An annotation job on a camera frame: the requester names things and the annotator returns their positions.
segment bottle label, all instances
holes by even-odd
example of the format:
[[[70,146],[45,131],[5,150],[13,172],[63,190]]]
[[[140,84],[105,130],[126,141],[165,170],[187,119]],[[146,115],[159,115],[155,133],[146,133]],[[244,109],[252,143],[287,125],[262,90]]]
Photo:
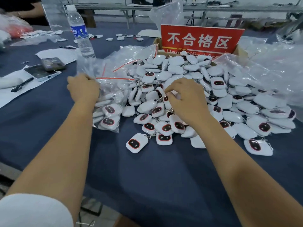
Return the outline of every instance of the bottle label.
[[[71,26],[75,38],[87,38],[89,36],[85,25]]]

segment black pen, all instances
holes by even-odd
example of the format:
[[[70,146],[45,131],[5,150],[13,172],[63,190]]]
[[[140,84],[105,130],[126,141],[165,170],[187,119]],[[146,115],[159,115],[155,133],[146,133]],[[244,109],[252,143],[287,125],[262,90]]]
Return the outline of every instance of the black pen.
[[[11,90],[11,92],[17,92],[17,91],[19,91],[20,89],[22,89],[22,87],[23,87],[25,84],[28,84],[28,83],[31,82],[33,79],[34,79],[33,77],[29,78],[28,80],[26,80],[26,81],[24,81],[23,83],[19,84],[17,87],[13,88],[13,89]]]
[[[74,48],[74,47],[65,47],[65,46],[59,46],[59,48],[76,49],[76,48]]]

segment plastic water bottle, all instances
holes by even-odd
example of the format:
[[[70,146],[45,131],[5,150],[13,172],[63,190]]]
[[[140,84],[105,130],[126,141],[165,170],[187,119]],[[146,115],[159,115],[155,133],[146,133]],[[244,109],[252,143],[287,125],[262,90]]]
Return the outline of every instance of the plastic water bottle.
[[[85,58],[96,58],[92,44],[89,41],[89,34],[84,24],[83,18],[77,12],[75,5],[67,5],[66,8],[68,10],[68,22],[74,34],[74,37],[78,42],[78,47],[81,51],[82,56]]]

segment white sleeve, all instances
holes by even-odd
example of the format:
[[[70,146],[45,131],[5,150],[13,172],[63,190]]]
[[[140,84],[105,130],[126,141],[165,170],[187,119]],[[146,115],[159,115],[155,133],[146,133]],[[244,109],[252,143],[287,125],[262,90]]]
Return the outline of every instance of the white sleeve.
[[[73,227],[69,210],[54,198],[12,194],[0,200],[0,226]]]

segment person's arm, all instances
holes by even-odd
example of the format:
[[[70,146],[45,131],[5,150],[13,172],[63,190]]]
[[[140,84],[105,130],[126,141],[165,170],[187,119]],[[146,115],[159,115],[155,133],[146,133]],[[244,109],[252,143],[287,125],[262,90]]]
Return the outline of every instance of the person's arm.
[[[89,161],[92,112],[99,84],[85,75],[68,77],[74,100],[66,120],[10,187],[16,193],[55,198],[70,211],[74,223],[80,209]]]
[[[8,12],[7,14],[8,15],[14,15],[14,16],[19,17],[19,18],[37,18],[37,17],[43,17],[44,16],[41,1],[31,3],[31,5],[34,6],[34,8],[32,10]]]
[[[303,207],[210,115],[202,85],[182,78],[165,92],[175,113],[203,140],[242,226],[303,226]]]

